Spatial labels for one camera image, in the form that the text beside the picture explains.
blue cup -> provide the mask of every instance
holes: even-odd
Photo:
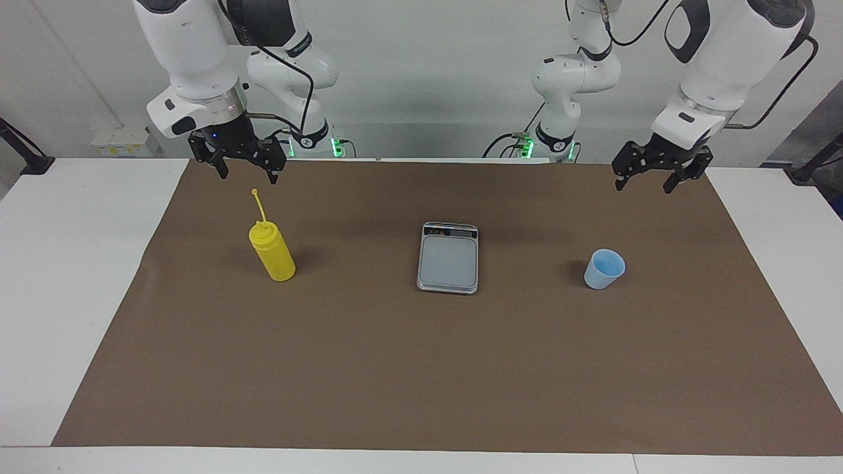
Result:
[[[591,261],[585,270],[585,283],[594,289],[608,287],[624,274],[626,262],[614,250],[600,249],[591,255]]]

gray wall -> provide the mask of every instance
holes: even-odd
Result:
[[[145,104],[168,78],[131,1],[0,2],[0,115],[49,153],[73,157],[92,153],[92,127],[149,124]],[[301,4],[309,29],[340,66],[338,84],[321,94],[325,109],[361,155],[478,156],[492,138],[523,128],[532,116],[540,103],[529,81],[536,62],[576,50],[561,0]],[[632,37],[659,4],[626,2],[616,36]],[[816,5],[814,34],[824,45],[817,62],[764,126],[715,137],[717,164],[760,164],[843,78],[843,48],[833,47],[843,39],[843,2]],[[624,65],[617,87],[582,98],[582,161],[606,163],[626,140],[648,139],[649,124],[684,71],[663,44],[666,17],[633,47],[617,48]],[[230,49],[244,78],[248,52]],[[807,54],[806,48],[780,64],[738,120],[758,116]],[[269,94],[252,88],[248,95],[251,110],[272,111]],[[184,140],[159,141],[169,156],[189,153]]]

bottle body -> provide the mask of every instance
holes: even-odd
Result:
[[[296,264],[275,224],[266,221],[255,224],[249,232],[249,240],[270,278],[286,282],[293,277]]]

brown table mat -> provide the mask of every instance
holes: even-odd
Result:
[[[707,180],[293,162],[270,187],[229,166],[187,167],[53,445],[843,455]],[[255,184],[287,283],[247,238]],[[476,295],[416,288],[428,220],[480,228]],[[583,284],[599,247],[628,266],[603,292]]]

